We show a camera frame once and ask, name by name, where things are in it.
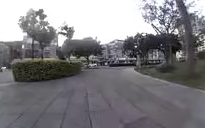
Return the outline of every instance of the sky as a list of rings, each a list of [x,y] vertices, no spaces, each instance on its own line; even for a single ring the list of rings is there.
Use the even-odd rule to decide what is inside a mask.
[[[64,22],[74,26],[75,39],[97,37],[101,43],[125,39],[137,32],[154,33],[139,10],[140,0],[0,0],[0,40],[23,39],[18,20],[33,8],[44,9],[56,29]],[[197,5],[205,15],[205,0]],[[64,38],[59,36],[61,45]]]

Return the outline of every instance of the trimmed hedge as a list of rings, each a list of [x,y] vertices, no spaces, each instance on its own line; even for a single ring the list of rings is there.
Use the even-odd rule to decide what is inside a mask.
[[[81,72],[81,63],[62,60],[28,60],[12,65],[14,80],[31,82],[73,76]]]
[[[136,66],[136,64],[121,64],[121,63],[115,63],[115,64],[109,64],[109,67],[119,67],[119,66]]]

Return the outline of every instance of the car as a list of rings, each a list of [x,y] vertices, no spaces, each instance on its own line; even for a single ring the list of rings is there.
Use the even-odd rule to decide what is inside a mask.
[[[88,65],[90,68],[96,68],[98,67],[98,65],[96,63],[91,63]]]

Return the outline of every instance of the grass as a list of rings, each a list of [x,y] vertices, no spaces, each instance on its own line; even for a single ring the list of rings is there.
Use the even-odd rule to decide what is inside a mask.
[[[192,76],[187,75],[185,63],[177,63],[175,67],[176,70],[172,73],[161,73],[155,68],[142,68],[140,70],[136,69],[136,71],[159,79],[205,90],[205,60],[197,61],[196,71]]]

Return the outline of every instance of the paved plaza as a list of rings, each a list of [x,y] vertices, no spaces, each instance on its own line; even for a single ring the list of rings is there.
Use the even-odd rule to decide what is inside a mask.
[[[205,128],[204,91],[132,68],[36,83],[11,76],[0,75],[0,128]]]

